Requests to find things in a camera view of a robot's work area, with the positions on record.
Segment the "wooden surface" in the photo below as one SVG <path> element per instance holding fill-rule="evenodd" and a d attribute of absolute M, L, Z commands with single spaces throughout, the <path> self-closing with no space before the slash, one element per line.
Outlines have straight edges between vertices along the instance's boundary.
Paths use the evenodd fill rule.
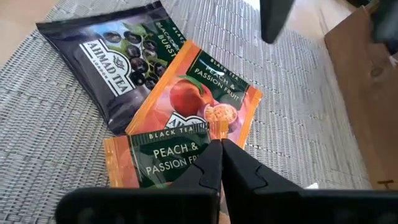
<path fill-rule="evenodd" d="M 296 0 L 286 26 L 310 39 L 323 40 L 355 9 L 345 0 Z"/>
<path fill-rule="evenodd" d="M 0 67 L 44 19 L 56 0 L 0 0 Z"/>
<path fill-rule="evenodd" d="M 370 39 L 363 7 L 330 31 L 325 42 L 372 186 L 398 189 L 398 71 L 382 44 Z"/>

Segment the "tea packet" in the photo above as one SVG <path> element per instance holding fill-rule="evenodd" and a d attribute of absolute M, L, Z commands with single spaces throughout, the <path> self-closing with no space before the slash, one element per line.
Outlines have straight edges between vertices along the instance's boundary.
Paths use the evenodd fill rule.
<path fill-rule="evenodd" d="M 187 41 L 126 133 L 227 120 L 228 138 L 244 148 L 261 98 L 259 90 Z"/>
<path fill-rule="evenodd" d="M 198 123 L 104 140 L 111 187 L 164 188 L 179 178 L 212 139 L 228 135 L 228 122 Z M 220 223 L 229 223 L 221 189 Z"/>
<path fill-rule="evenodd" d="M 185 42 L 160 1 L 99 16 L 37 23 L 39 32 L 120 134 Z"/>

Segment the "label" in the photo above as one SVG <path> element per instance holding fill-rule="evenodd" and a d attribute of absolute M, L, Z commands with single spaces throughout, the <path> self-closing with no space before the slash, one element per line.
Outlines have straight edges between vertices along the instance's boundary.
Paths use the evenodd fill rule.
<path fill-rule="evenodd" d="M 182 115 L 174 111 L 167 121 L 165 128 L 177 128 L 190 124 L 200 124 L 205 122 L 206 121 L 199 116 L 189 116 L 184 118 Z"/>
<path fill-rule="evenodd" d="M 174 40 L 177 41 L 176 36 L 171 36 L 172 33 L 167 32 L 167 29 L 164 28 L 167 27 L 167 25 L 168 24 L 164 26 L 161 22 L 156 22 L 157 28 L 161 31 L 161 34 L 157 34 L 157 38 L 160 40 L 160 43 L 165 47 L 165 51 L 167 51 L 169 55 L 174 58 L 177 55 L 177 52 L 180 50 L 180 46 L 181 44 L 183 44 L 183 42 L 179 43 L 179 45 L 175 43 Z"/>
<path fill-rule="evenodd" d="M 131 64 L 126 56 L 110 50 L 101 39 L 80 44 L 80 48 L 115 96 L 136 88 L 128 77 L 131 73 Z"/>
<path fill-rule="evenodd" d="M 207 86 L 213 98 L 220 103 L 232 105 L 240 110 L 249 84 L 206 52 L 201 51 L 187 75 Z"/>
<path fill-rule="evenodd" d="M 179 178 L 210 143 L 207 124 L 131 136 L 140 187 L 165 187 Z"/>

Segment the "ahmad tea logo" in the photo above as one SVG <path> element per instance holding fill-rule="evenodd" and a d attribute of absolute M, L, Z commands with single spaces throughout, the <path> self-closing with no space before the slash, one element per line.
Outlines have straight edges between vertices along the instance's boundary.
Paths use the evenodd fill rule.
<path fill-rule="evenodd" d="M 200 124 L 200 123 L 205 123 L 206 121 L 199 117 L 199 116 L 189 116 L 187 118 L 184 118 L 177 112 L 173 112 L 171 117 L 166 123 L 165 128 L 177 128 L 181 126 L 186 126 L 190 124 Z"/>
<path fill-rule="evenodd" d="M 131 65 L 126 56 L 108 49 L 101 39 L 80 44 L 80 48 L 91 60 L 115 96 L 120 96 L 136 88 L 128 77 L 131 73 Z"/>

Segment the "blackcurrant illustration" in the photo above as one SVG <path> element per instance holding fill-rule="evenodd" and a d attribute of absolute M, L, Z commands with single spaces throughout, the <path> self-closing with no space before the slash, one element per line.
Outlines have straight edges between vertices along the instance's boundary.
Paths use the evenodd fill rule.
<path fill-rule="evenodd" d="M 153 68 L 153 66 L 155 66 L 155 64 L 156 64 L 156 62 L 153 61 L 153 60 L 149 60 L 148 62 L 150 63 L 150 65 L 152 66 L 152 68 Z"/>
<path fill-rule="evenodd" d="M 136 86 L 142 86 L 145 84 L 146 79 L 142 73 L 139 72 L 132 72 L 130 74 L 130 80 L 136 85 Z"/>
<path fill-rule="evenodd" d="M 156 48 L 157 48 L 157 44 L 152 40 L 145 40 L 143 43 L 143 46 L 145 49 L 148 49 L 148 50 L 156 50 Z"/>
<path fill-rule="evenodd" d="M 142 41 L 142 37 L 140 35 L 133 34 L 130 31 L 125 31 L 123 35 L 124 38 L 126 38 L 126 40 L 128 40 L 132 44 L 139 44 Z"/>
<path fill-rule="evenodd" d="M 159 80 L 159 77 L 153 72 L 149 72 L 148 77 L 151 77 L 153 80 Z"/>
<path fill-rule="evenodd" d="M 115 31 L 105 32 L 104 38 L 105 38 L 105 40 L 107 40 L 111 43 L 114 43 L 114 44 L 119 43 L 120 40 L 122 40 L 122 37 L 120 36 L 120 34 Z"/>
<path fill-rule="evenodd" d="M 101 39 L 102 41 L 105 42 L 104 37 L 102 37 L 99 33 L 96 33 L 96 32 L 92 34 L 90 39 L 92 39 L 92 40 L 100 40 Z"/>
<path fill-rule="evenodd" d="M 146 86 L 148 89 L 150 89 L 150 90 L 153 90 L 153 89 L 154 89 L 156 83 L 157 83 L 157 82 L 156 82 L 153 78 L 151 78 L 151 77 L 148 77 L 148 78 L 146 78 L 146 80 L 145 80 L 145 86 Z"/>
<path fill-rule="evenodd" d="M 136 58 L 141 56 L 141 51 L 139 50 L 138 47 L 134 45 L 129 45 L 126 47 L 126 53 L 129 56 L 129 58 Z"/>
<path fill-rule="evenodd" d="M 144 56 L 144 58 L 147 58 L 148 56 L 157 58 L 156 52 L 154 52 L 153 50 L 148 50 L 148 49 L 144 49 L 142 51 L 142 56 Z"/>
<path fill-rule="evenodd" d="M 154 72 L 158 77 L 162 77 L 164 72 L 166 72 L 166 67 L 163 66 L 161 63 L 157 62 L 154 65 Z"/>
<path fill-rule="evenodd" d="M 148 63 L 142 58 L 133 58 L 130 63 L 132 69 L 140 73 L 146 73 L 149 69 Z"/>

